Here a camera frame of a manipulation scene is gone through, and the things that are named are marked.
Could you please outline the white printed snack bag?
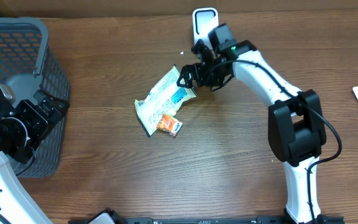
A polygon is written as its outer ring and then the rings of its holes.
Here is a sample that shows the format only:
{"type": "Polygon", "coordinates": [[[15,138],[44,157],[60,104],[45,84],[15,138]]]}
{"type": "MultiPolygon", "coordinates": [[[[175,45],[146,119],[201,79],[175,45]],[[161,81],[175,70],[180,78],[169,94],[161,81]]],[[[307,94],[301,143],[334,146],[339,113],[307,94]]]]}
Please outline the white printed snack bag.
{"type": "Polygon", "coordinates": [[[197,97],[194,89],[177,85],[179,76],[180,71],[174,65],[149,91],[146,99],[135,100],[137,118],[148,137],[157,130],[163,114],[175,116],[184,102],[197,97]]]}

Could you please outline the orange Kleenex tissue pack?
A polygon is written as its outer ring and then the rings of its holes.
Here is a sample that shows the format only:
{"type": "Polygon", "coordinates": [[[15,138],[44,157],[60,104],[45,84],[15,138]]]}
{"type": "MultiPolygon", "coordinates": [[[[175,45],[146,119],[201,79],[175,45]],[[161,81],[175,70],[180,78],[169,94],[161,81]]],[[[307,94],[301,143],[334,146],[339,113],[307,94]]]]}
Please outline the orange Kleenex tissue pack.
{"type": "Polygon", "coordinates": [[[157,129],[169,133],[171,136],[176,137],[183,123],[173,116],[167,114],[162,115],[162,119],[158,122],[157,129]]]}

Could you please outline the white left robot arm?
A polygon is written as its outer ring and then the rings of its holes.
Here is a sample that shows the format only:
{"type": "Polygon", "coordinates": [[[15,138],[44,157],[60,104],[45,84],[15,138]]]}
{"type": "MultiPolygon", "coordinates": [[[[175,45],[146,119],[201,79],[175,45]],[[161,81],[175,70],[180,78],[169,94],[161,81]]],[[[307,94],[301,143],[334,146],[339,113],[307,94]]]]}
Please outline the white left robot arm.
{"type": "Polygon", "coordinates": [[[50,223],[50,219],[20,183],[9,162],[29,169],[37,160],[36,149],[65,117],[70,104],[43,90],[38,101],[22,100],[17,106],[0,88],[0,223],[50,223]]]}

